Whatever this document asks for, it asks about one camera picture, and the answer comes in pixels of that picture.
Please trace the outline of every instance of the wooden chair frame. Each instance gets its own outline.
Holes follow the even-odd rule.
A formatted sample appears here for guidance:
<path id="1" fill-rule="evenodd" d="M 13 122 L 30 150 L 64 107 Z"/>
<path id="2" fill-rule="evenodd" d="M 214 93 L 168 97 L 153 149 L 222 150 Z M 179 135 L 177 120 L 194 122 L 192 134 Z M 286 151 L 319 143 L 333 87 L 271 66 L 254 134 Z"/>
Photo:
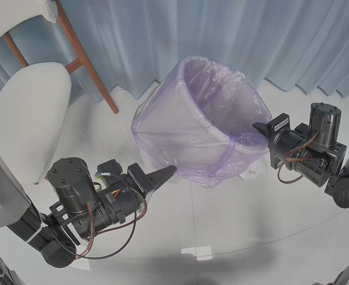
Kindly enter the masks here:
<path id="1" fill-rule="evenodd" d="M 58 16 L 57 20 L 61 25 L 65 35 L 68 37 L 70 44 L 72 45 L 74 51 L 77 53 L 78 58 L 70 62 L 65 68 L 68 70 L 69 74 L 72 74 L 76 69 L 81 66 L 84 66 L 87 72 L 89 73 L 91 79 L 96 84 L 96 87 L 101 92 L 103 98 L 110 106 L 111 110 L 116 114 L 119 112 L 119 109 L 116 107 L 114 101 L 112 100 L 110 94 L 108 93 L 105 85 L 102 83 L 102 80 L 98 76 L 93 64 L 91 63 L 89 57 L 87 56 L 85 50 L 82 47 L 81 42 L 79 41 L 62 5 L 60 0 L 52 0 L 56 2 Z M 23 55 L 20 53 L 15 42 L 12 40 L 10 34 L 7 32 L 3 35 L 3 40 L 6 42 L 7 46 L 10 48 L 11 52 L 15 55 L 17 60 L 20 62 L 21 66 L 25 68 L 28 66 L 27 61 L 24 59 Z"/>

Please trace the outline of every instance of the chair leg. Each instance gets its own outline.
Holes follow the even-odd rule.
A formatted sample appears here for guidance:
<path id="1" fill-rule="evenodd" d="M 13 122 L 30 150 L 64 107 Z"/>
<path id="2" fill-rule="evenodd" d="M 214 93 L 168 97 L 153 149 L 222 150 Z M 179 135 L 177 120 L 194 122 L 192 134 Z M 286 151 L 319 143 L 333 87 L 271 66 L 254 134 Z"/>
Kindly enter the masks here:
<path id="1" fill-rule="evenodd" d="M 119 109 L 116 107 L 113 99 L 111 98 L 110 94 L 108 93 L 107 89 L 105 88 L 105 85 L 102 83 L 102 80 L 100 79 L 93 64 L 91 63 L 84 48 L 82 47 L 82 44 L 79 41 L 71 23 L 70 23 L 62 5 L 61 5 L 60 0 L 56 0 L 56 5 L 57 5 L 57 9 L 58 9 L 58 17 L 57 17 L 58 22 L 60 23 L 63 31 L 65 32 L 66 36 L 68 37 L 70 44 L 73 46 L 73 49 L 77 53 L 78 58 L 81 60 L 85 69 L 89 73 L 91 79 L 96 84 L 96 87 L 98 88 L 98 90 L 101 92 L 103 98 L 106 100 L 106 102 L 110 106 L 111 110 L 115 114 L 118 113 Z"/>

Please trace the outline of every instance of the blue curtain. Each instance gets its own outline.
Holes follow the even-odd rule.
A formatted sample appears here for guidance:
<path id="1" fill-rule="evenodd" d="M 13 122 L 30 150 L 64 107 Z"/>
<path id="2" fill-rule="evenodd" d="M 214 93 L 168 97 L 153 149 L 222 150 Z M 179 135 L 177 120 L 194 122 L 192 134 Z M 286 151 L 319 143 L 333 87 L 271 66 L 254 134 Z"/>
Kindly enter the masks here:
<path id="1" fill-rule="evenodd" d="M 108 90 L 138 98 L 187 55 L 203 55 L 267 78 L 284 90 L 349 95 L 349 0 L 61 0 Z M 58 24 L 43 17 L 10 31 L 30 64 L 76 58 Z M 0 40 L 0 90 L 20 65 Z M 82 68 L 73 93 L 100 93 Z"/>

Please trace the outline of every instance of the label sticker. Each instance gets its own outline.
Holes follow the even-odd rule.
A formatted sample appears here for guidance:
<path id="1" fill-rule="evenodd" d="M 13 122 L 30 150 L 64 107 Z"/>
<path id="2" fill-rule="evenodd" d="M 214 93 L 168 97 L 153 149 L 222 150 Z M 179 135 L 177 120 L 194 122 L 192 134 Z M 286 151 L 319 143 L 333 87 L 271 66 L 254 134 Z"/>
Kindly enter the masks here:
<path id="1" fill-rule="evenodd" d="M 140 185 L 140 183 L 139 183 L 138 180 L 136 179 L 135 175 L 132 174 L 132 172 L 131 172 L 130 169 L 128 169 L 128 174 L 132 177 L 133 181 L 134 181 L 135 184 L 139 187 L 139 189 L 141 190 L 141 192 L 144 193 L 143 187 Z"/>
<path id="2" fill-rule="evenodd" d="M 287 123 L 289 123 L 289 118 L 283 120 L 278 125 L 275 126 L 275 132 L 279 129 L 281 129 L 283 126 L 285 126 Z"/>

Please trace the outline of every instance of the purple plastic bag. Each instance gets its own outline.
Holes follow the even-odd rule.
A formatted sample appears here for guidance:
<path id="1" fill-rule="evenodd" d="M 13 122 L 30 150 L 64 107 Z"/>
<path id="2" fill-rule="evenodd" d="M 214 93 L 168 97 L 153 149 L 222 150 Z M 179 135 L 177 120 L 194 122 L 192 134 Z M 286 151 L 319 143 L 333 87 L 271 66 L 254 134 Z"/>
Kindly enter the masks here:
<path id="1" fill-rule="evenodd" d="M 201 56 L 181 60 L 132 120 L 135 141 L 163 167 L 205 188 L 268 152 L 252 124 L 272 120 L 243 73 Z"/>

